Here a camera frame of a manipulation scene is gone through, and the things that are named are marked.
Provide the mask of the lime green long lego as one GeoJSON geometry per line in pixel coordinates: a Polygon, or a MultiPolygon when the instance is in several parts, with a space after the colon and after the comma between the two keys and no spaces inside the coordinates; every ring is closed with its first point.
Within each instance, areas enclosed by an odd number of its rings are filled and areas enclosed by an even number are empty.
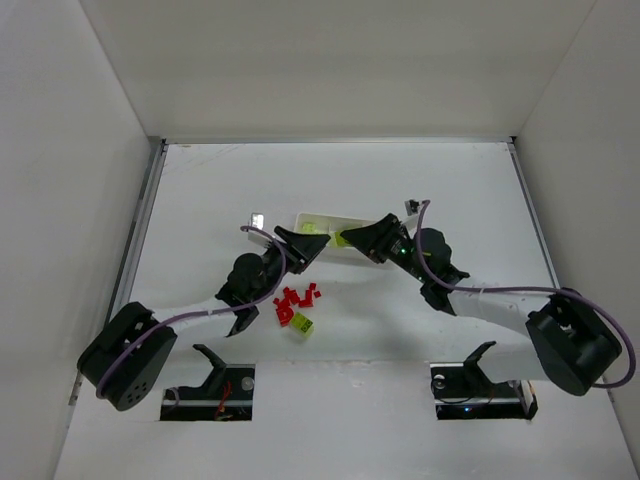
{"type": "Polygon", "coordinates": [[[289,327],[304,338],[308,338],[315,329],[315,324],[308,317],[296,312],[292,317],[289,327]]]}

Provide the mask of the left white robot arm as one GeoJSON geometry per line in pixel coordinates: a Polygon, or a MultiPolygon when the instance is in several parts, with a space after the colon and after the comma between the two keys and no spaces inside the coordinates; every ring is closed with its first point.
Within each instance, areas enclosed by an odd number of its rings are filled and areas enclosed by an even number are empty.
{"type": "Polygon", "coordinates": [[[330,242],[328,234],[304,234],[280,226],[272,234],[253,225],[241,227],[266,241],[261,254],[244,253],[214,299],[219,308],[182,312],[163,321],[139,302],[116,313],[77,361],[79,373],[99,399],[127,411],[148,395],[178,338],[177,332],[197,321],[223,319],[223,336],[243,333],[258,317],[258,305],[272,297],[288,274],[301,274],[330,242]]]}

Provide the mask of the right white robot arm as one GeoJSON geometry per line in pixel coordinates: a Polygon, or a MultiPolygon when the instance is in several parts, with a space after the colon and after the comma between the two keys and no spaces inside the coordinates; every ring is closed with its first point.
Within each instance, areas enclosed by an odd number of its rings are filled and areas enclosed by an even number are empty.
{"type": "Polygon", "coordinates": [[[601,308],[570,289],[491,286],[455,267],[444,234],[409,228],[393,214],[340,232],[341,239],[376,264],[392,262],[416,279],[434,310],[474,318],[527,337],[540,364],[533,378],[582,396],[631,345],[601,308]]]}

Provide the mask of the small lime green lego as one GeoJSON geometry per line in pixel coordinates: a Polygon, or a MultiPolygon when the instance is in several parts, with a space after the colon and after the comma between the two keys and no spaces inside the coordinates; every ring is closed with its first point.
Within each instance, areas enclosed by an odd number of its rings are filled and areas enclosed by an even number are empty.
{"type": "Polygon", "coordinates": [[[342,236],[342,231],[335,231],[333,233],[333,241],[336,248],[346,248],[350,246],[350,242],[342,236]]]}

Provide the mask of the white three-compartment tray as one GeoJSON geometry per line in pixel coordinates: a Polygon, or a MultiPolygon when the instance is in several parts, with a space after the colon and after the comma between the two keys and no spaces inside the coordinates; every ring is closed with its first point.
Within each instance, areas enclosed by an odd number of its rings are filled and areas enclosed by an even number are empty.
{"type": "Polygon", "coordinates": [[[368,268],[389,269],[390,263],[376,264],[346,242],[341,233],[373,224],[371,220],[341,217],[318,213],[298,213],[294,232],[300,234],[326,234],[330,240],[318,259],[345,265],[358,265],[368,268]]]}

